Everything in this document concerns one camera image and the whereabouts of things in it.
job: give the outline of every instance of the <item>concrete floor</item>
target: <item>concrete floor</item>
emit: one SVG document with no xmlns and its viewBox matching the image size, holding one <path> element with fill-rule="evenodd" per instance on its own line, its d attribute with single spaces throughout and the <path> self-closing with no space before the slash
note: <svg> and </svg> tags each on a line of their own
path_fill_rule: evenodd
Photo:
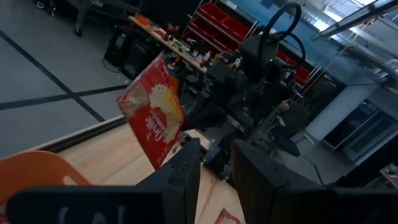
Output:
<svg viewBox="0 0 398 224">
<path fill-rule="evenodd" d="M 73 28 L 32 1 L 1 1 L 0 158 L 121 115 L 115 99 L 129 80 L 101 61 L 110 32 Z"/>
</svg>

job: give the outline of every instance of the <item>orange chair back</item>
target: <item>orange chair back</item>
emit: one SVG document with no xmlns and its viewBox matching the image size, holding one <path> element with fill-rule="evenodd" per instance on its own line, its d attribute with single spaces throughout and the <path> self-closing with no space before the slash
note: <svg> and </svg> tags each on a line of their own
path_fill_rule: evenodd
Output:
<svg viewBox="0 0 398 224">
<path fill-rule="evenodd" d="M 20 190 L 43 185 L 91 185 L 57 154 L 23 152 L 0 160 L 0 206 Z"/>
</svg>

